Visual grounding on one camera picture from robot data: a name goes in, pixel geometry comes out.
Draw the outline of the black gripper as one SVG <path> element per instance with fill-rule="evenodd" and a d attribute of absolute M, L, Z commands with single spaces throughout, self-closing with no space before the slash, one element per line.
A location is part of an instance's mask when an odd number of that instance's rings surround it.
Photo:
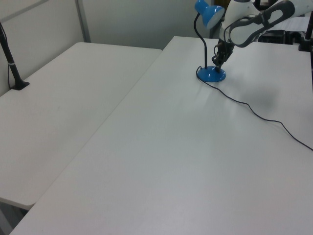
<path fill-rule="evenodd" d="M 215 65 L 215 70 L 220 72 L 222 70 L 222 65 L 231 56 L 234 49 L 234 44 L 225 42 L 222 39 L 218 40 L 218 43 L 214 49 L 215 56 L 212 57 L 212 62 Z"/>

